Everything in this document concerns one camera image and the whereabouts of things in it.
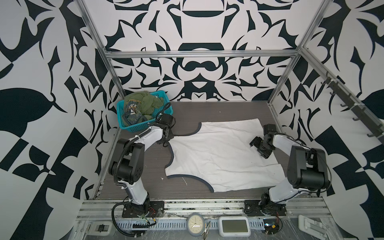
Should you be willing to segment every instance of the hook rack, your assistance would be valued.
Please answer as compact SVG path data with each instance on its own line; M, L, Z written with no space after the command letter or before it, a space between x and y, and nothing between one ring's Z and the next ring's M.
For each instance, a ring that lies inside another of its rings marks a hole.
M328 84L333 90L331 95L337 95L344 102L344 104L340 104L340 106L348 107L357 116L356 118L352 118L354 121L361 121L371 131L371 134L367 134L368 137L377 137L377 139L384 145L383 123L364 103L362 103L340 80L331 79L331 77L328 76L322 84Z

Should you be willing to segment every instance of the digital display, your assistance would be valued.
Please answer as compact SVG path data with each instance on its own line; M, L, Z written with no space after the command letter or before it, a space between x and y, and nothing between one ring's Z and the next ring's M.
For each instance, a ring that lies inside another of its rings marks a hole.
M245 220L222 220L223 232L248 232Z

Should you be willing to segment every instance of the plastic basket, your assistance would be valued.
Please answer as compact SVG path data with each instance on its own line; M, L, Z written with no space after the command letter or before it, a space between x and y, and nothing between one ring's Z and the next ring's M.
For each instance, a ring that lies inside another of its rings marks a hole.
M151 120L148 120L148 121L145 121L145 122L141 122L141 123L137 123L137 124L134 124L134 125L129 125L129 126L125 126L124 125L124 123L123 123L123 121L121 119L121 116L124 113L124 100L118 102L117 113L118 113L118 122L119 122L119 126L120 126L121 129L125 129L125 130L128 130L130 132L136 132L136 131L139 131L139 130L147 129L148 128L148 123L155 121L156 114L158 114L158 112L160 112L164 108L164 105L166 103L169 103L169 99L168 99L168 97L167 97L167 95L166 95L166 93L164 91L152 92L151 95L157 96L159 98L163 98L163 100L164 100L163 106L161 108L155 108L155 110L152 113L152 117L153 118ZM164 113L172 115L173 114L172 106L170 106L167 110L165 110Z

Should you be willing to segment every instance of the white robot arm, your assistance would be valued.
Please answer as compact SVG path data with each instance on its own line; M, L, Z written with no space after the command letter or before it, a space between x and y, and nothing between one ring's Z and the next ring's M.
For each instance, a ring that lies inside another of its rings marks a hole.
M163 114L152 126L135 137L120 139L116 144L109 174L114 177L115 185L120 186L128 194L132 213L146 214L149 209L149 194L144 189L141 174L144 169L144 152L155 142L165 143L173 138L171 124L173 117Z
M276 125L263 126L264 138L256 137L251 143L257 151L268 158L276 148L290 156L287 178L269 189L269 200L274 203L286 204L300 192L314 192L327 189L328 180L325 152L303 146L290 136L276 131Z

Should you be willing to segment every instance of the white digital device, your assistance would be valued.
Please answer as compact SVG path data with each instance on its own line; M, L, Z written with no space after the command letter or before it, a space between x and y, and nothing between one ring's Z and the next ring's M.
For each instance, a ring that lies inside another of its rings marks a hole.
M248 218L243 216L219 217L218 231L222 237L249 237L251 235Z

